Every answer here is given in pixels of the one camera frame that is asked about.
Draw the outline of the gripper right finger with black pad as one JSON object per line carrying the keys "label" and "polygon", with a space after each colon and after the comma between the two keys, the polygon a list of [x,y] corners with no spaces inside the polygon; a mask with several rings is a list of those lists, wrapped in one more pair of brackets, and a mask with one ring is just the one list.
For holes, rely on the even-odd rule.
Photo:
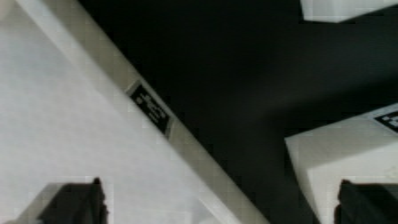
{"label": "gripper right finger with black pad", "polygon": [[398,184],[341,181],[333,224],[398,224]]}

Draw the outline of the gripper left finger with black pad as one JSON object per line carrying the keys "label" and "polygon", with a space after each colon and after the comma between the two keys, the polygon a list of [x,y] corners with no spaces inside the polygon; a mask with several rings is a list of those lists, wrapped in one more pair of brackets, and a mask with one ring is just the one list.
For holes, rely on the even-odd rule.
{"label": "gripper left finger with black pad", "polygon": [[108,224],[104,199],[99,178],[87,183],[49,183],[15,224]]}

